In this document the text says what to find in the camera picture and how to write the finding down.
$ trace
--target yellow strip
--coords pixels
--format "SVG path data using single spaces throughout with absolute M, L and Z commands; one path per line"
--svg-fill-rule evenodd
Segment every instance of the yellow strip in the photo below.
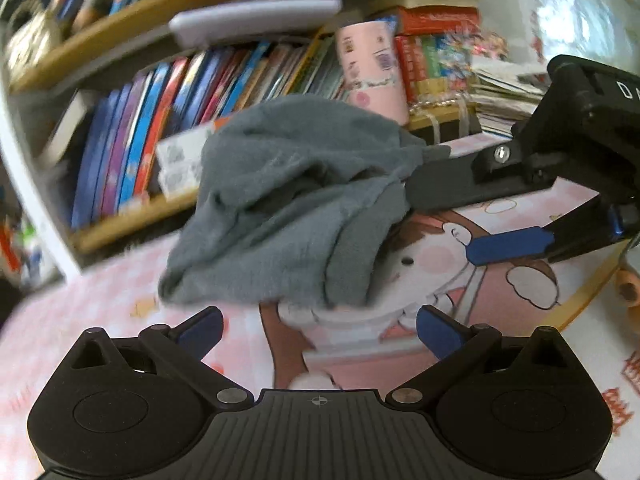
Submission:
M 542 325 L 555 326 L 558 330 L 564 330 L 569 323 L 577 318 L 582 311 L 600 293 L 618 269 L 620 254 L 628 242 L 620 242 L 615 245 L 614 251 L 603 264 L 589 277 L 589 279 L 562 305 L 556 306 Z

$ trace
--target pink checkered tablecloth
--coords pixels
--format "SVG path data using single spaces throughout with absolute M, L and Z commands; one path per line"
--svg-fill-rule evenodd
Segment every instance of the pink checkered tablecloth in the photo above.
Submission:
M 461 155 L 498 142 L 480 134 L 451 145 Z M 435 362 L 415 335 L 422 304 L 461 322 L 489 322 L 505 334 L 530 333 L 610 251 L 553 265 L 531 260 L 474 267 L 465 245 L 481 235 L 543 226 L 592 196 L 559 180 L 551 190 L 528 196 L 415 215 L 376 269 L 369 308 L 320 312 L 286 304 L 218 304 L 225 333 L 203 361 L 256 396 L 271 387 L 377 388 L 384 394 Z M 200 309 L 156 301 L 158 278 L 176 240 L 169 235 L 104 262 L 28 298 L 10 318 L 0 338 L 0 480 L 34 480 L 41 472 L 26 418 L 83 330 L 101 326 L 112 337 L 135 336 L 150 324 L 175 326 Z M 407 256 L 415 262 L 411 267 L 402 263 Z

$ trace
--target folded fabric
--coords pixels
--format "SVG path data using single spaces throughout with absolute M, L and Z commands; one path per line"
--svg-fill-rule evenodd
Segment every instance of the folded fabric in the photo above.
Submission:
M 292 95 L 249 108 L 205 143 L 196 211 L 159 295 L 365 304 L 376 254 L 408 211 L 402 180 L 448 156 L 343 102 Z

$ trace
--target bookshelf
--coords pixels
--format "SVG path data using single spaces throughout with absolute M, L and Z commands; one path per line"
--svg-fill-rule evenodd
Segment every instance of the bookshelf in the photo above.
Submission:
M 2 158 L 25 212 L 53 257 L 56 267 L 66 279 L 82 274 L 83 262 L 86 260 L 84 254 L 93 253 L 153 222 L 190 208 L 195 203 L 196 195 L 191 193 L 172 200 L 156 198 L 139 210 L 105 219 L 82 232 L 70 234 L 52 206 L 49 190 L 31 155 L 29 128 L 25 126 L 29 122 L 27 119 L 30 112 L 25 112 L 16 104 L 46 98 L 43 102 L 48 108 L 49 100 L 54 97 L 64 102 L 70 96 L 62 96 L 60 87 L 64 85 L 60 83 L 70 76 L 86 72 L 87 67 L 96 62 L 103 70 L 106 68 L 105 63 L 117 62 L 121 56 L 132 51 L 148 49 L 157 38 L 168 35 L 166 24 L 178 12 L 229 1 L 233 0 L 142 0 L 72 37 L 12 87 L 6 73 L 0 74 Z M 53 88 L 53 92 L 41 92 Z M 458 116 L 457 110 L 438 113 L 445 116 L 450 114 L 450 120 L 455 120 Z M 438 118 L 445 122 L 448 120 L 445 116 Z M 410 129 L 415 131 L 429 125 L 428 119 L 420 118 L 412 123 Z

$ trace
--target pink container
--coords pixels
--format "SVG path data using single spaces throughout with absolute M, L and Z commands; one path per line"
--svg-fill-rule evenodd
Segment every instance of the pink container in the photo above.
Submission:
M 388 25 L 356 23 L 338 30 L 335 39 L 349 102 L 407 124 L 409 110 Z

